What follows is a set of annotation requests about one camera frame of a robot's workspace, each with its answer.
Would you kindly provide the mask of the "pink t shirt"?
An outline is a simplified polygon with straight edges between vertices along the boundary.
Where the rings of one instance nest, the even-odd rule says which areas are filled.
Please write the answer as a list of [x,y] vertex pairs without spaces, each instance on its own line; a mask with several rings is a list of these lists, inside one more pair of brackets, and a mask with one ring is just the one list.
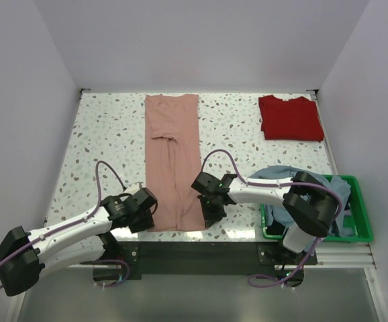
[[146,186],[158,199],[150,231],[205,229],[191,188],[201,170],[198,100],[194,94],[145,98]]

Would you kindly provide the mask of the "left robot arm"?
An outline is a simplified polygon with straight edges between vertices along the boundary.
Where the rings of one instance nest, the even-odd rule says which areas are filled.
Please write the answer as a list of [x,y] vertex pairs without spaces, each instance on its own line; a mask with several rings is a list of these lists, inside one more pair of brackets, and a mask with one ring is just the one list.
[[[7,232],[0,243],[0,281],[9,297],[33,287],[51,271],[65,266],[100,259],[113,262],[118,247],[108,240],[117,228],[132,233],[154,225],[158,201],[147,188],[105,197],[97,206],[65,222],[26,231],[18,226]],[[100,242],[86,246],[84,240],[96,237]]]

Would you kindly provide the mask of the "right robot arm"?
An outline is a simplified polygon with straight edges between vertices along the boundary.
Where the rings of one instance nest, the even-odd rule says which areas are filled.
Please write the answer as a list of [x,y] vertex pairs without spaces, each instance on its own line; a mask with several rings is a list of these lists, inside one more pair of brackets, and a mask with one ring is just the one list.
[[222,178],[200,172],[191,188],[199,193],[206,226],[226,216],[224,207],[259,203],[285,209],[293,223],[278,247],[280,259],[294,263],[302,252],[324,239],[343,205],[340,197],[307,172],[282,179],[244,178],[225,174]]

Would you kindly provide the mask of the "black garment in bin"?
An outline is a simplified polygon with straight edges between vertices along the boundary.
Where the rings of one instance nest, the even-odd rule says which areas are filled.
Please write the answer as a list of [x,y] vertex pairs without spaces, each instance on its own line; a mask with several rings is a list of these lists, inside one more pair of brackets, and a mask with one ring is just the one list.
[[266,227],[267,235],[283,235],[285,232],[285,226],[274,220],[271,225]]

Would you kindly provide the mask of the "folded red t shirt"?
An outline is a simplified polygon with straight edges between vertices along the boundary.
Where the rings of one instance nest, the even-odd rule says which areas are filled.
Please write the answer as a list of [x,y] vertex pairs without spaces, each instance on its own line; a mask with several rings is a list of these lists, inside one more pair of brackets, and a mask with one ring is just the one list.
[[258,98],[261,131],[266,140],[317,141],[324,139],[314,101],[298,97],[284,101],[273,95]]

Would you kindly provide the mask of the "blue grey t shirt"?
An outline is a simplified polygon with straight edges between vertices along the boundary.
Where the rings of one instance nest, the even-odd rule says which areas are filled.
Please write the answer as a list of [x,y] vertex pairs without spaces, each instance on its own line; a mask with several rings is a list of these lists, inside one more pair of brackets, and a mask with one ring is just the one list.
[[[294,168],[291,166],[269,166],[252,174],[251,178],[260,178],[260,179],[282,179],[290,176],[295,176],[297,172],[302,171],[302,169]],[[342,201],[343,205],[346,207],[350,195],[351,187],[350,185],[338,176],[331,176],[331,179],[328,180],[324,175],[307,171],[312,175],[317,181],[321,182],[324,186],[333,190]],[[264,210],[267,213],[266,216],[266,225],[267,226],[276,226],[281,228],[289,228],[294,223],[294,220],[288,213],[288,211],[281,207],[265,205]],[[344,226],[344,218],[346,212],[342,211],[338,218],[333,222],[329,235],[334,237],[354,237],[355,232],[351,227]]]

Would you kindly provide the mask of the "green plastic bin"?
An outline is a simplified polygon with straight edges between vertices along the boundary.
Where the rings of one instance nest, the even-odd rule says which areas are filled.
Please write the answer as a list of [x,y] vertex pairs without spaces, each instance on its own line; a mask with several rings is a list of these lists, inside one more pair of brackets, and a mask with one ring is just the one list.
[[[344,226],[353,228],[354,237],[334,237],[328,234],[325,242],[344,242],[344,243],[369,243],[373,240],[373,231],[369,221],[369,216],[365,203],[362,197],[361,189],[358,181],[354,176],[342,175],[339,176],[345,180],[351,187],[351,195],[347,206],[344,208],[346,216],[344,218]],[[266,234],[266,216],[264,205],[260,206],[262,235],[265,239],[280,240],[283,235],[267,235]]]

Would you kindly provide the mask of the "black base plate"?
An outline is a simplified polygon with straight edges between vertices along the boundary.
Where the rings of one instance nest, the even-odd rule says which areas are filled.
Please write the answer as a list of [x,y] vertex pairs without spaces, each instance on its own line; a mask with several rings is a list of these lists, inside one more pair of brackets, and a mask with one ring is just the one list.
[[293,254],[278,242],[120,241],[92,265],[96,282],[139,280],[145,275],[252,276],[299,286],[303,267],[316,265],[315,255]]

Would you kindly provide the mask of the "aluminium frame rail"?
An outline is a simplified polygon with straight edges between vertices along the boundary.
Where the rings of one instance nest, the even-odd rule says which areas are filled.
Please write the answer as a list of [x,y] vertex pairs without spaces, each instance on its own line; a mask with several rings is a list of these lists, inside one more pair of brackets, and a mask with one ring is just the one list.
[[379,321],[388,321],[388,307],[369,244],[326,242],[316,247],[316,268],[363,269]]

